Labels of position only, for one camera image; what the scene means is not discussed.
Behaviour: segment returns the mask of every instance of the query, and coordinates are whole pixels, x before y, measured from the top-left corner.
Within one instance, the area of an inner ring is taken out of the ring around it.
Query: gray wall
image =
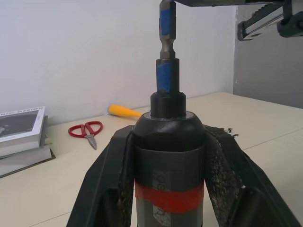
[[[238,22],[259,8],[238,7]],[[303,108],[303,38],[274,31],[235,44],[234,94]]]

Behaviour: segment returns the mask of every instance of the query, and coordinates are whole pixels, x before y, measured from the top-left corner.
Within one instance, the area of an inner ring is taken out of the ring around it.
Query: scissors blade
[[[94,148],[95,150],[97,150],[97,143],[96,143],[96,140],[94,138],[94,135],[87,135],[87,136],[85,136],[85,138],[88,139],[89,144],[91,145],[91,147]]]

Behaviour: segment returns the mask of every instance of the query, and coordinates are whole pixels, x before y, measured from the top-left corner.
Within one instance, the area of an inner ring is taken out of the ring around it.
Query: red tape
[[[135,182],[137,199],[144,199],[161,208],[164,212],[186,213],[197,209],[203,202],[204,184],[186,192],[161,191]]]

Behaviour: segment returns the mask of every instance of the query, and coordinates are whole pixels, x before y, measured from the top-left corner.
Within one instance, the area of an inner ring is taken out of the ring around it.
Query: blue tape
[[[171,63],[164,63],[158,65],[157,68],[157,85],[159,90],[164,90],[166,92],[170,92],[170,84],[171,84]]]
[[[161,11],[160,13],[160,24],[161,24],[161,33],[162,35],[170,34],[170,9]]]

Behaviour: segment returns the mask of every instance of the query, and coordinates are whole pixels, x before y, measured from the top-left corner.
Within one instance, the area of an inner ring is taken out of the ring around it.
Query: red scissors
[[[91,127],[91,125],[96,124],[99,125],[100,128],[97,131],[94,131]],[[75,129],[81,129],[81,134],[75,134],[73,133],[73,131]],[[77,137],[77,138],[87,138],[89,140],[89,144],[95,149],[97,150],[97,143],[96,140],[94,138],[95,135],[97,135],[99,132],[101,132],[103,129],[103,124],[99,121],[92,121],[92,122],[86,122],[85,124],[78,124],[75,126],[72,126],[68,129],[68,134],[70,134],[73,137]]]

